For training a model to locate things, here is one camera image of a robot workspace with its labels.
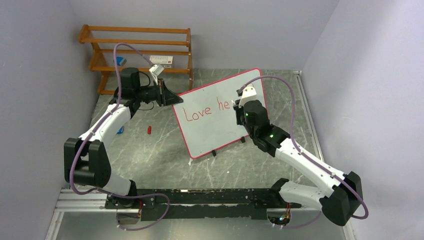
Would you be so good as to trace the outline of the pink framed whiteboard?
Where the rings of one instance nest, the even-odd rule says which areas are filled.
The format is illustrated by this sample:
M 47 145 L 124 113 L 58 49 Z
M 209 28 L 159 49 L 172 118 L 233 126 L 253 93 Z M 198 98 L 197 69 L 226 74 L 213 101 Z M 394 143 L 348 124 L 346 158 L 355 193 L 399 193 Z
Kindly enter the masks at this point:
M 239 99 L 237 90 L 261 74 L 253 68 L 180 94 L 183 102 L 172 108 L 190 158 L 247 137 L 245 128 L 236 122 L 233 102 Z

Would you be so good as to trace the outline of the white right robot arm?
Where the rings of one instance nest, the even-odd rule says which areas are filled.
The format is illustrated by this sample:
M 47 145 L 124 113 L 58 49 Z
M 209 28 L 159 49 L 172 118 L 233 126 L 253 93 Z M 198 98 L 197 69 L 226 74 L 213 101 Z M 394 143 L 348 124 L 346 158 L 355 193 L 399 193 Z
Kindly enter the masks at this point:
M 363 200 L 360 176 L 353 171 L 346 174 L 314 155 L 309 156 L 288 132 L 270 123 L 267 109 L 259 100 L 240 104 L 239 99 L 233 104 L 236 123 L 246 129 L 253 144 L 289 164 L 314 184 L 311 187 L 284 179 L 270 193 L 270 202 L 275 207 L 287 202 L 312 207 L 332 223 L 345 226 Z

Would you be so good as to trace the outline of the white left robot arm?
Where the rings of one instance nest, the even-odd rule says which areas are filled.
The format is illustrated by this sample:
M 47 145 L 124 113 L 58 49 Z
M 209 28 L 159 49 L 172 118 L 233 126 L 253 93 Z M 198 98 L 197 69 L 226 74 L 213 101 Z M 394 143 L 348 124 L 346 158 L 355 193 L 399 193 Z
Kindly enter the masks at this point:
M 70 137 L 65 141 L 64 178 L 77 194 L 81 192 L 76 190 L 76 185 L 91 186 L 93 190 L 118 195 L 118 201 L 126 208 L 138 203 L 136 184 L 112 172 L 107 148 L 142 103 L 156 102 L 160 107 L 183 103 L 161 78 L 141 85 L 140 75 L 135 67 L 120 71 L 118 88 L 102 117 L 78 138 Z

